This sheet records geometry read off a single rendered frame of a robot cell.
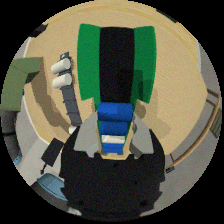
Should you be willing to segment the white cylinder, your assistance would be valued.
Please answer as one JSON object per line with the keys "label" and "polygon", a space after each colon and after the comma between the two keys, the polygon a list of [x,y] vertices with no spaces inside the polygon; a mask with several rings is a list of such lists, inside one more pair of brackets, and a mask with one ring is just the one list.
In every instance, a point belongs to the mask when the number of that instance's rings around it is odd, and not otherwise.
{"label": "white cylinder", "polygon": [[53,79],[52,85],[54,88],[60,88],[60,87],[64,87],[67,85],[70,85],[72,82],[72,77],[69,73],[61,75],[57,78]]}
{"label": "white cylinder", "polygon": [[125,136],[102,135],[102,143],[124,144]]}
{"label": "white cylinder", "polygon": [[54,65],[52,65],[51,72],[53,74],[58,74],[62,71],[69,69],[70,66],[71,66],[70,60],[68,58],[65,58],[65,59],[55,63]]}
{"label": "white cylinder", "polygon": [[70,126],[69,127],[69,133],[72,134],[72,132],[76,129],[76,126]]}

